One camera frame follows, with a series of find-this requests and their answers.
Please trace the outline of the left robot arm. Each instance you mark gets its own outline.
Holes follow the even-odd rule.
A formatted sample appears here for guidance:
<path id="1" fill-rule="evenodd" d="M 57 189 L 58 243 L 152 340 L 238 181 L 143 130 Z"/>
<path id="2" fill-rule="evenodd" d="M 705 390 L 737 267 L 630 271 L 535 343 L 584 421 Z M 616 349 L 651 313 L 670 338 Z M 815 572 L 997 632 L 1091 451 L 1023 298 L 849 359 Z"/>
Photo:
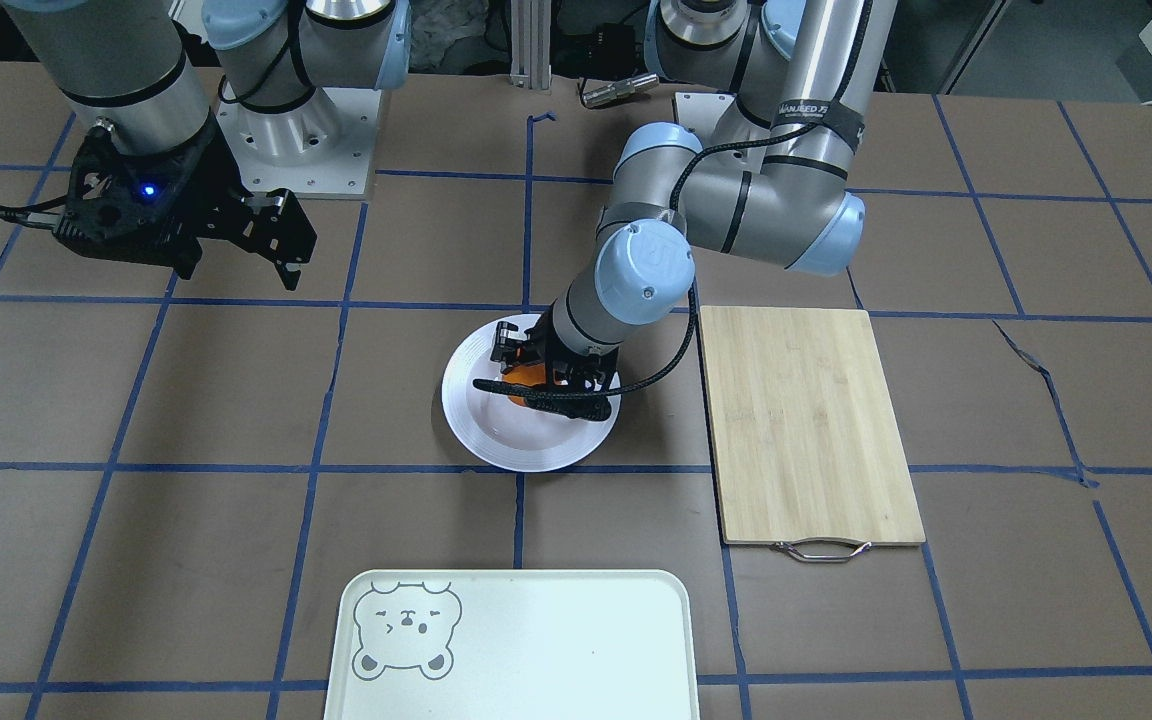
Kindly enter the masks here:
<path id="1" fill-rule="evenodd" d="M 594 250 L 535 327 L 495 329 L 499 381 L 476 387 L 607 420 L 620 346 L 694 302 L 694 249 L 833 275 L 861 240 L 846 191 L 896 5 L 658 1 L 645 56 L 668 79 L 732 96 L 708 138 L 637 128 L 613 172 Z"/>

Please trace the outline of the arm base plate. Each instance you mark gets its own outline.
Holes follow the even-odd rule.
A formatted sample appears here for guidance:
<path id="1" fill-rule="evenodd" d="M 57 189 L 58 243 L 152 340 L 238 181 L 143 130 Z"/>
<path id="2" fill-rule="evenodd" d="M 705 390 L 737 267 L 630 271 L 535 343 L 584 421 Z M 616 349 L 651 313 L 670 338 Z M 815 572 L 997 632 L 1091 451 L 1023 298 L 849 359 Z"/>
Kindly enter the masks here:
<path id="1" fill-rule="evenodd" d="M 387 91 L 370 88 L 317 88 L 287 113 L 256 113 L 236 103 L 218 106 L 217 115 L 248 190 L 365 200 L 387 101 Z"/>
<path id="2" fill-rule="evenodd" d="M 719 118 L 722 118 L 726 109 L 730 108 L 733 100 L 735 100 L 735 96 L 732 94 L 676 92 L 673 96 L 675 123 L 689 129 L 698 137 L 708 136 L 717 128 Z"/>

